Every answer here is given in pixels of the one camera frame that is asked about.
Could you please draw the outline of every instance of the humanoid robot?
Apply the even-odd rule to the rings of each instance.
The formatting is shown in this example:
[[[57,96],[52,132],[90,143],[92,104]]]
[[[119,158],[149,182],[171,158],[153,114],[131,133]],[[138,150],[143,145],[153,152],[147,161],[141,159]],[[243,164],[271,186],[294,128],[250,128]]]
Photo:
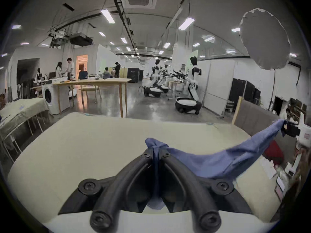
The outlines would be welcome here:
[[[200,113],[202,103],[199,101],[199,96],[196,93],[198,89],[197,77],[202,74],[202,71],[197,67],[196,57],[191,57],[190,61],[193,65],[192,70],[188,73],[188,76],[184,76],[184,79],[189,82],[188,91],[189,97],[178,97],[175,102],[175,107],[180,113],[196,114]]]

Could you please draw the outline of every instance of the blue cloth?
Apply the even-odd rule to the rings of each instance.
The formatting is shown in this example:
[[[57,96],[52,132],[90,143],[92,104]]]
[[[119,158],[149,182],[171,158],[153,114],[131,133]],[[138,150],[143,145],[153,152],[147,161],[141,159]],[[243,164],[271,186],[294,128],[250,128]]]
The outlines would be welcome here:
[[[161,209],[164,206],[159,197],[158,163],[160,148],[166,148],[172,156],[176,157],[199,177],[227,178],[232,181],[246,171],[262,155],[278,131],[282,129],[283,124],[284,120],[279,119],[245,142],[227,150],[208,155],[185,153],[170,148],[167,144],[156,139],[147,138],[147,147],[153,148],[153,166],[155,168],[154,192],[148,206],[153,209]]]

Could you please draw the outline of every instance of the ceiling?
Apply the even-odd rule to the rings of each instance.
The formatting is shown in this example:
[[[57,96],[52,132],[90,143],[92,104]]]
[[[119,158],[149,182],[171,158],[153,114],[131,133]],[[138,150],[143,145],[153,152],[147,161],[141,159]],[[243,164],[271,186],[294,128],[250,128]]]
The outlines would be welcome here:
[[[140,54],[171,57],[176,28],[180,24],[178,19],[186,18],[190,14],[190,17],[196,20],[193,29],[193,43],[200,43],[198,47],[193,47],[193,50],[198,50],[199,56],[204,55],[202,59],[248,56],[239,33],[234,33],[231,29],[239,26],[244,13],[258,7],[274,14],[285,28],[291,43],[291,52],[297,54],[297,58],[292,58],[291,61],[301,64],[302,68],[309,68],[310,61],[299,26],[281,0],[190,0],[190,10],[187,4],[168,33],[161,38],[181,1],[157,0],[155,9],[125,9],[126,17],[131,22],[129,29],[133,31],[132,38]],[[75,10],[68,10],[62,6],[64,3]],[[10,57],[17,47],[49,44],[51,38],[48,37],[48,34],[52,26],[58,28],[73,20],[98,14],[103,8],[111,11],[115,24],[109,24],[104,16],[99,15],[76,23],[75,31],[93,37],[94,43],[108,46],[115,53],[133,53],[133,51],[126,50],[126,46],[130,47],[131,50],[133,48],[119,15],[113,12],[116,11],[113,0],[31,0],[14,20],[14,24],[20,24],[21,29],[10,31],[3,52],[8,53],[8,55],[0,57],[0,66],[7,67]],[[102,37],[99,32],[103,32],[106,37]],[[204,42],[204,39],[209,35],[213,36],[215,40]],[[125,37],[128,44],[125,45],[120,37]],[[160,40],[162,40],[162,44],[157,48]],[[21,42],[29,42],[30,44],[21,46]],[[166,42],[171,43],[168,49],[163,48]],[[226,49],[235,49],[236,53],[227,54]],[[163,50],[164,53],[159,55],[159,50]],[[125,59],[138,62],[137,57],[129,56],[129,60]],[[141,57],[140,59],[148,60],[150,57]]]

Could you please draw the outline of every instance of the red object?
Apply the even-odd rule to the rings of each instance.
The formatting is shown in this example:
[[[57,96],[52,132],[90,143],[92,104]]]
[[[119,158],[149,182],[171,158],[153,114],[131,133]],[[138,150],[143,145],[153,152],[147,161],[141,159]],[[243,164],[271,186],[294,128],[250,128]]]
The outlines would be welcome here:
[[[270,143],[263,156],[269,161],[273,160],[274,165],[281,165],[284,161],[284,154],[275,140]]]

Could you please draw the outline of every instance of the computer monitor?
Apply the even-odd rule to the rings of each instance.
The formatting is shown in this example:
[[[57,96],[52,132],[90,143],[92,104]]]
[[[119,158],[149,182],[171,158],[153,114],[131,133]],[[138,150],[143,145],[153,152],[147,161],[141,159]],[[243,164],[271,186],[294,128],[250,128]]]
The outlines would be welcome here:
[[[49,77],[50,77],[50,79],[55,78],[56,77],[56,72],[50,72]]]

